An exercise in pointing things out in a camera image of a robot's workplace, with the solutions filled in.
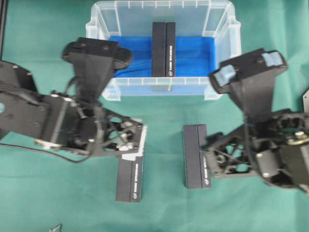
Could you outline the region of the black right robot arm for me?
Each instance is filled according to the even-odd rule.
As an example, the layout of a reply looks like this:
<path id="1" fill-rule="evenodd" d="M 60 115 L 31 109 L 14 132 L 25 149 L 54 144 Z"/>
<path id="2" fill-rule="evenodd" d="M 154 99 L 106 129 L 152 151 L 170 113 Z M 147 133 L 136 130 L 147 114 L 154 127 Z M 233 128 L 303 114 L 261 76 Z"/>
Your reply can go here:
<path id="1" fill-rule="evenodd" d="M 249 120 L 202 146 L 215 178 L 257 176 L 272 187 L 309 192 L 309 115 L 289 109 L 260 121 Z"/>

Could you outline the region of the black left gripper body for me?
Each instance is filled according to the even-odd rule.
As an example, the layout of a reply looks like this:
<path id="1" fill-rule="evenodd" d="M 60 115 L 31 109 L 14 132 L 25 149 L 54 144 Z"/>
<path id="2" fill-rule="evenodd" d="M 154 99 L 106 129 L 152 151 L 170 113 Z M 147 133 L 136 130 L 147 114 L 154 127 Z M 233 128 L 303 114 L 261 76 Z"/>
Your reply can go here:
<path id="1" fill-rule="evenodd" d="M 118 156 L 135 159 L 143 155 L 147 127 L 99 104 L 73 103 L 78 119 L 72 131 L 72 153 L 78 156 Z"/>

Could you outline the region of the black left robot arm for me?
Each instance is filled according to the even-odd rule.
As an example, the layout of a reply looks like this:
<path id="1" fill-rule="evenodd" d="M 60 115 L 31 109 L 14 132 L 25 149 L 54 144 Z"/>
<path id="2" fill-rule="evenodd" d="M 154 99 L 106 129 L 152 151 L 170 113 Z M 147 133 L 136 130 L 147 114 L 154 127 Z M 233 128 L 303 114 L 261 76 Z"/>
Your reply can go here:
<path id="1" fill-rule="evenodd" d="M 0 63 L 0 135 L 34 139 L 42 152 L 66 151 L 81 158 L 143 156 L 147 128 L 137 120 L 63 92 L 37 91 L 30 71 Z"/>

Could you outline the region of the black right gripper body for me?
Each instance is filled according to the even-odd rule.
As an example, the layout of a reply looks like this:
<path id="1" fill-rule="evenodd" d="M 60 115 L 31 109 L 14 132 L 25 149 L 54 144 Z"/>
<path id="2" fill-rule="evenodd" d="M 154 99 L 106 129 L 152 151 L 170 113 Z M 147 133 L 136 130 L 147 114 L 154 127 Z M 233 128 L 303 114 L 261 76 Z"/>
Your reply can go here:
<path id="1" fill-rule="evenodd" d="M 216 178 L 288 179 L 290 172 L 282 152 L 289 124 L 289 113 L 261 118 L 245 115 L 244 123 L 230 133 L 208 136 L 202 150 L 211 174 Z"/>

